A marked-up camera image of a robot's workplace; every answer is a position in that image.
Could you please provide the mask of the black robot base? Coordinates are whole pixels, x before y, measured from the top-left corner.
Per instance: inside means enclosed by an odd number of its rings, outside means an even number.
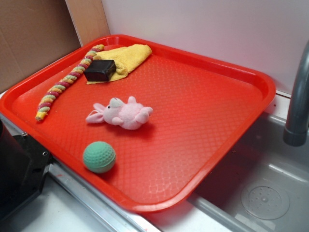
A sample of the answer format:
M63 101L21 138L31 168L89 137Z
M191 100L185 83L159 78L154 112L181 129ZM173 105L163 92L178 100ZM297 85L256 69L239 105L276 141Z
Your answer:
M30 135L11 135L0 123L0 220L37 198L43 189L50 152Z

